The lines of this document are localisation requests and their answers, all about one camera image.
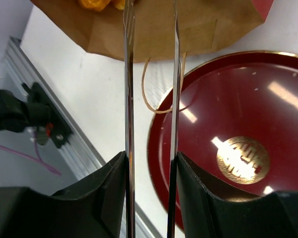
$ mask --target pink cable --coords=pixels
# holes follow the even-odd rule
[[[4,147],[4,146],[2,146],[2,145],[0,145],[0,150],[9,152],[9,153],[14,154],[14,155],[21,156],[21,157],[26,158],[26,159],[29,159],[29,160],[32,160],[32,161],[34,161],[34,162],[36,162],[36,163],[39,163],[40,165],[44,166],[45,168],[47,168],[47,169],[48,169],[49,171],[51,171],[52,173],[54,173],[54,174],[56,174],[56,175],[61,175],[61,173],[60,173],[57,169],[55,169],[55,168],[53,168],[52,166],[48,165],[47,163],[43,162],[42,159],[41,159],[41,157],[39,156],[38,153],[37,153],[37,155],[38,155],[39,159],[37,160],[37,159],[35,159],[35,158],[32,157],[32,156],[29,156],[29,155],[23,154],[23,153],[21,153],[21,152],[18,152],[18,151],[9,149],[9,148]]]
[[[39,153],[38,142],[36,141],[36,139],[37,139],[37,133],[36,133],[36,131],[33,132],[33,137],[34,137],[34,150],[35,150],[36,157],[38,157],[38,159],[40,161],[43,161],[42,158],[41,158],[41,156],[40,156],[40,153]]]

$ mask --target gold emblem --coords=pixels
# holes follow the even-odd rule
[[[233,137],[218,148],[219,169],[229,180],[251,184],[267,175],[269,156],[258,141],[243,136]]]

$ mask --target red lacquer tray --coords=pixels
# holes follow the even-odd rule
[[[172,105],[172,91],[160,110]],[[241,52],[214,59],[185,76],[179,151],[200,168],[259,196],[298,190],[298,56]],[[148,164],[167,209],[171,113],[155,115]],[[183,228],[177,198],[176,222]]]

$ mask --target white surface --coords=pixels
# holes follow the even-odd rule
[[[0,0],[0,70],[9,36],[22,37],[32,7],[29,0]]]
[[[87,54],[36,8],[22,48],[104,159],[108,161],[124,150],[123,62]],[[298,54],[298,0],[275,0],[264,25],[227,49],[188,58],[186,71],[217,56],[246,50]],[[147,136],[153,114],[141,96],[142,69],[143,64],[134,66],[136,201],[165,237],[167,214],[147,167]],[[173,62],[149,65],[146,92],[153,105],[171,86],[172,74]],[[184,237],[179,229],[176,235]]]

